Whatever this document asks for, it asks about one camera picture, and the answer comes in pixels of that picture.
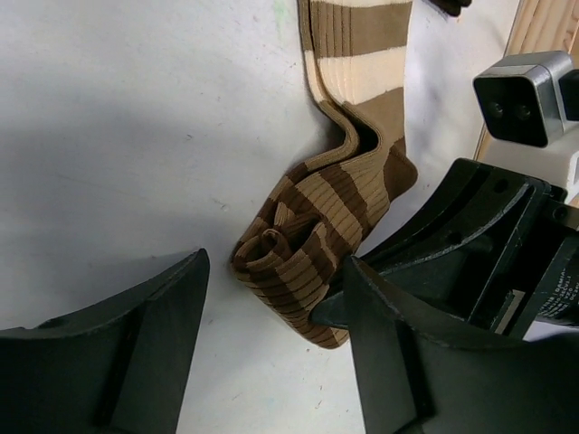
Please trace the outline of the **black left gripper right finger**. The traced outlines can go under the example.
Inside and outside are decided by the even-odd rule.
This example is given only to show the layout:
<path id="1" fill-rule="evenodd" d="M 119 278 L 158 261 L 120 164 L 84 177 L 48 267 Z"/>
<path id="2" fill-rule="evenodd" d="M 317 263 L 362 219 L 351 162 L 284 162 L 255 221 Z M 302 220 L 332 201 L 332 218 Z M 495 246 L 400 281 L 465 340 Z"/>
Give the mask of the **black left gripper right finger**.
<path id="1" fill-rule="evenodd" d="M 466 324 L 346 262 L 345 306 L 368 433 L 575 433 L 578 336 L 527 342 Z"/>

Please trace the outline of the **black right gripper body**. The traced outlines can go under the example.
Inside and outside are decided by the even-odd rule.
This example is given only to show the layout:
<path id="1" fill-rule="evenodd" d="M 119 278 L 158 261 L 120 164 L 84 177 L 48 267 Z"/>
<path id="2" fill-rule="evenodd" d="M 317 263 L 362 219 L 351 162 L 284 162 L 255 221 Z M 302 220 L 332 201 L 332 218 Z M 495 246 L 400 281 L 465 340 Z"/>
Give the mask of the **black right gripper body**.
<path id="1" fill-rule="evenodd" d="M 521 338 L 535 321 L 576 328 L 578 230 L 561 196 L 539 180 L 442 181 L 433 304 L 499 335 Z"/>

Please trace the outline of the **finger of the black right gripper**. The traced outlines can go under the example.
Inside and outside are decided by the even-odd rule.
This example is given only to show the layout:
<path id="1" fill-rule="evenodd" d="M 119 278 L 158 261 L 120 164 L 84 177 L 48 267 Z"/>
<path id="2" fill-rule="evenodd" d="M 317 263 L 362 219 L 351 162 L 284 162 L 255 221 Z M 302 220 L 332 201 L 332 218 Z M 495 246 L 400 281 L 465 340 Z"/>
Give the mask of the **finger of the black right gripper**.
<path id="1" fill-rule="evenodd" d="M 350 291 L 340 290 L 322 299 L 311 311 L 309 318 L 315 325 L 348 329 L 351 320 Z"/>
<path id="2" fill-rule="evenodd" d="M 478 238 L 526 193 L 542 194 L 543 181 L 459 158 L 411 220 L 362 260 L 385 270 L 440 257 Z"/>

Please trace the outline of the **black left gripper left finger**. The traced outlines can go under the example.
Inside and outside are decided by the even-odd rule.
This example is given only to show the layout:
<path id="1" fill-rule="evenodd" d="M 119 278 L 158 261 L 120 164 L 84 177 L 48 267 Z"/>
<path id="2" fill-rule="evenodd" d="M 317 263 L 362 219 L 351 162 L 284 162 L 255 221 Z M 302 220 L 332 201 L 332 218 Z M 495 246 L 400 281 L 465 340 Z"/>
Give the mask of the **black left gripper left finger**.
<path id="1" fill-rule="evenodd" d="M 210 274 L 205 250 L 90 307 L 1 333 L 4 433 L 173 433 Z"/>

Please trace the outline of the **brown tan striped sock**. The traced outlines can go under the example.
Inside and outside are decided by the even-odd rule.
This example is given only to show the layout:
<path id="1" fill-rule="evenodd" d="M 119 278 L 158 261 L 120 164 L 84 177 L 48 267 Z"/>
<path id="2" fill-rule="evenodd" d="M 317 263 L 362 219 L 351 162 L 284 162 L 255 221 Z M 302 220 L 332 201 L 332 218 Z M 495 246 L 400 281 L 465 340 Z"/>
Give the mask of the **brown tan striped sock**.
<path id="1" fill-rule="evenodd" d="M 281 177 L 230 259 L 233 275 L 289 327 L 333 349 L 346 330 L 317 325 L 344 259 L 408 191 L 417 170 L 404 140 L 409 1 L 302 1 L 301 46 L 311 96 L 344 133 Z"/>

